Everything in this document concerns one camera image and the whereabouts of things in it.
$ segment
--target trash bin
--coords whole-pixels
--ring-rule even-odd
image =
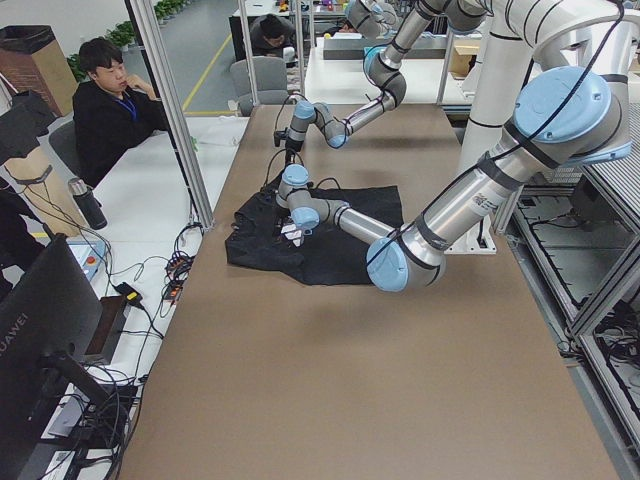
[[[0,72],[18,91],[38,92],[55,114],[71,112],[78,84],[50,26],[0,29]]]

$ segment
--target huawei logo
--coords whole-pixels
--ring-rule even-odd
[[[28,317],[21,313],[20,316],[13,322],[13,325],[9,328],[7,332],[2,335],[0,339],[0,357],[4,355],[4,353],[9,349],[9,346],[13,343],[13,341],[18,338],[22,327],[27,323]]]

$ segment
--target man's hand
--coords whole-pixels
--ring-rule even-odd
[[[127,85],[136,90],[142,90],[147,94],[150,100],[157,100],[156,92],[153,91],[153,87],[142,80],[138,75],[129,75],[127,77]]]

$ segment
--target person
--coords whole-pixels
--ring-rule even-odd
[[[11,185],[0,177],[0,252],[9,254],[18,267],[27,271],[44,246],[31,236],[22,215],[40,223]],[[12,289],[13,284],[0,269],[0,302]]]
[[[153,87],[128,75],[120,49],[104,38],[80,47],[80,68],[90,80],[73,95],[73,119],[81,178],[95,187],[129,148],[154,130],[166,130],[166,117]]]
[[[326,38],[327,35],[333,37],[336,33],[358,33],[355,27],[349,20],[345,20],[342,25],[336,25],[328,28],[322,33],[322,36]]]
[[[293,48],[291,37],[295,31],[289,20],[272,13],[256,18],[249,28],[253,54],[283,57],[285,48]]]

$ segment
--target black jacket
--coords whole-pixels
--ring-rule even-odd
[[[113,95],[93,81],[81,83],[73,95],[76,147],[82,179],[96,186],[129,148],[142,143],[154,130],[166,130],[162,104],[127,88],[137,118]]]
[[[286,18],[276,17],[284,28],[284,43],[279,47],[272,47],[269,42],[264,39],[264,32],[260,26],[260,22],[267,18],[266,15],[256,18],[251,27],[249,27],[249,36],[251,38],[251,50],[254,55],[267,55],[273,54],[278,57],[282,57],[282,51],[285,47],[291,47],[291,37],[296,33],[296,27],[293,26]]]

